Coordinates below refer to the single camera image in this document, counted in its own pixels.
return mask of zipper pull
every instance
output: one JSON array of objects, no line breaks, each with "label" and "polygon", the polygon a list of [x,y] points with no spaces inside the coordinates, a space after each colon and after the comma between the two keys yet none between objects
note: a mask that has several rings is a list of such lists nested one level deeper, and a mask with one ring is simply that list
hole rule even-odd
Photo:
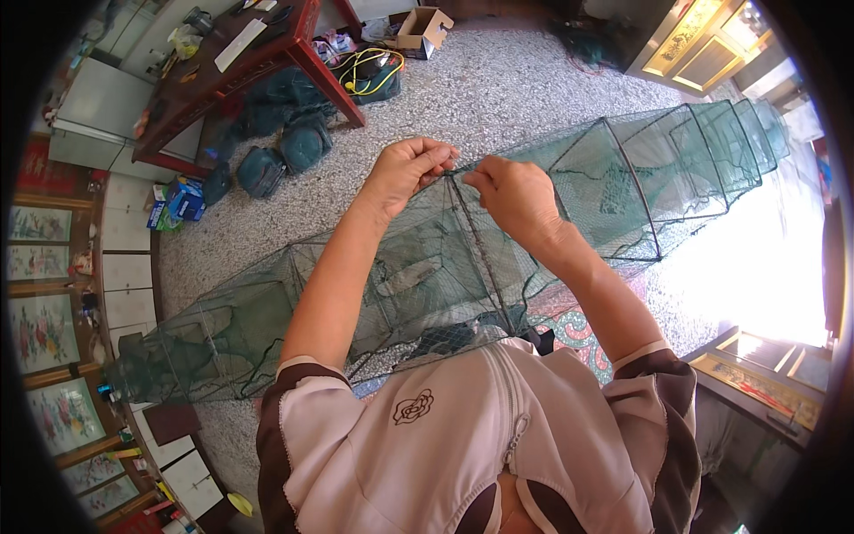
[{"label": "zipper pull", "polygon": [[513,430],[513,437],[510,438],[510,443],[507,445],[507,451],[504,453],[504,463],[508,466],[513,459],[513,453],[516,452],[516,447],[519,445],[519,440],[522,435],[528,430],[528,424],[531,421],[531,416],[528,414],[520,414],[516,418],[516,426]]}]

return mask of person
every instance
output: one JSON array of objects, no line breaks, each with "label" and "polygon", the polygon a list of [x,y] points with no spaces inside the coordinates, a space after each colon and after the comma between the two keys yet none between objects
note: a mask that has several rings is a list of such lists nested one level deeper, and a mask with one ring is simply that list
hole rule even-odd
[{"label": "person", "polygon": [[396,373],[370,404],[351,392],[342,369],[383,232],[458,155],[428,138],[386,147],[307,281],[260,410],[266,531],[687,532],[696,376],[533,163],[487,156],[464,181],[576,296],[613,381],[509,337]]}]

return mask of forearm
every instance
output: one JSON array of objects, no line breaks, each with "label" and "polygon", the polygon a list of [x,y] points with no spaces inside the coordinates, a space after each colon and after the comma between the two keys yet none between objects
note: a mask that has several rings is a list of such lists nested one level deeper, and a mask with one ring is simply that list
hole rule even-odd
[{"label": "forearm", "polygon": [[343,369],[362,293],[388,221],[356,197],[306,283],[284,336],[279,363],[310,355]]},{"label": "forearm", "polygon": [[663,339],[646,305],[585,241],[564,223],[529,252],[578,299],[590,328],[611,361]]}]

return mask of terrazzo floor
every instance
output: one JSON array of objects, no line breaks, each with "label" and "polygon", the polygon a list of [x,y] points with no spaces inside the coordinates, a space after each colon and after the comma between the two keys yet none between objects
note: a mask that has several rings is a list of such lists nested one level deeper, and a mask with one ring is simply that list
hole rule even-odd
[{"label": "terrazzo floor", "polygon": [[[364,128],[350,129],[339,114],[330,126],[335,143],[330,154],[269,199],[252,200],[236,187],[200,222],[164,234],[161,283],[167,316],[287,243],[332,228],[380,150],[396,140],[424,135],[448,141],[460,149],[460,163],[465,164],[562,126],[683,102],[679,91],[662,85],[610,71],[581,72],[560,42],[541,32],[450,32],[429,61],[407,62],[402,87],[398,97],[362,108]],[[731,92],[724,88],[718,96],[732,97]],[[277,141],[273,136],[242,144],[231,168],[237,168],[251,146]],[[792,169],[775,176],[769,179],[771,187],[745,195],[727,217],[646,271],[639,294],[646,296],[677,354],[714,338],[722,320],[738,319],[728,306],[740,302],[733,292],[744,286],[735,282],[746,279],[740,275],[758,260],[753,245],[767,232],[775,243],[786,238],[785,221],[775,217],[781,198],[801,204],[807,199],[803,213],[795,213],[809,217],[805,236],[815,236],[816,224],[821,235],[821,210],[816,215],[809,204],[816,194],[809,186],[811,177]],[[758,210],[770,215],[770,226],[753,224]],[[739,250],[747,253],[745,260],[733,261],[727,253],[734,232]],[[715,304],[705,306],[709,299]],[[196,411],[213,467],[229,490],[246,496],[257,510],[258,419],[252,402],[201,403]],[[238,516],[231,526],[240,532],[263,531],[258,513],[253,518]]]}]

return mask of yellow extension cord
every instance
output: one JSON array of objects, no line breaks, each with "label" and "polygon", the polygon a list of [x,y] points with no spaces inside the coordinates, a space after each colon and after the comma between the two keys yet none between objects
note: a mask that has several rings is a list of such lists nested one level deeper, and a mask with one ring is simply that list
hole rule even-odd
[{"label": "yellow extension cord", "polygon": [[[368,52],[378,52],[378,54],[375,54],[374,56],[368,57],[368,58],[366,58],[366,59],[362,59],[362,56],[363,56],[364,54],[368,53]],[[370,88],[370,87],[371,87],[371,82],[370,82],[370,81],[368,81],[368,85],[367,85],[364,89],[362,89],[362,90],[360,90],[360,91],[357,91],[357,90],[356,90],[356,81],[357,81],[357,80],[356,80],[356,67],[358,67],[358,66],[359,66],[359,65],[361,65],[362,63],[367,63],[367,62],[373,61],[373,60],[375,60],[375,59],[379,59],[380,57],[383,57],[383,54],[385,54],[385,53],[387,53],[387,52],[388,52],[389,54],[394,54],[395,56],[400,57],[400,59],[401,59],[401,64],[400,64],[400,65],[398,65],[397,67],[395,67],[395,68],[394,68],[394,69],[389,73],[389,75],[388,75],[388,76],[386,76],[385,78],[383,78],[383,81],[381,81],[379,84],[377,84],[377,86],[376,86],[376,87],[374,87],[373,89],[371,89],[370,91],[368,91],[368,88]],[[379,90],[379,88],[380,88],[380,87],[382,87],[382,86],[385,84],[385,82],[389,81],[389,78],[391,78],[392,76],[394,76],[394,75],[395,75],[395,73],[396,73],[397,71],[399,71],[399,70],[401,70],[401,69],[403,68],[403,63],[406,61],[406,60],[404,59],[403,55],[402,55],[400,52],[395,52],[394,50],[387,50],[387,49],[385,49],[385,48],[367,48],[367,49],[362,50],[361,52],[342,52],[341,54],[335,54],[333,57],[329,58],[329,59],[328,59],[328,60],[326,60],[324,63],[329,63],[330,61],[332,61],[332,60],[333,60],[333,59],[335,59],[336,57],[339,57],[339,56],[345,56],[346,54],[352,54],[352,55],[354,55],[354,56],[356,57],[355,62],[349,62],[349,61],[347,61],[347,62],[344,62],[344,63],[342,63],[341,65],[339,65],[339,66],[337,66],[337,67],[330,67],[330,70],[333,70],[333,71],[334,71],[334,70],[336,70],[336,69],[338,69],[338,68],[341,68],[341,67],[344,67],[344,66],[346,66],[346,65],[349,65],[349,68],[344,72],[344,74],[342,74],[342,75],[338,78],[338,83],[339,83],[339,84],[342,84],[342,85],[344,86],[344,89],[345,89],[345,90],[347,90],[347,93],[348,93],[350,96],[354,96],[354,97],[365,97],[365,96],[367,96],[367,95],[370,95],[370,94],[372,94],[372,93],[374,93],[374,92],[378,91],[378,90]],[[346,81],[346,82],[345,82],[345,81],[344,81],[344,78],[346,78],[348,74],[349,74],[349,75],[351,75],[351,76],[353,77],[353,79],[352,79],[352,80],[348,80],[348,81]]]}]

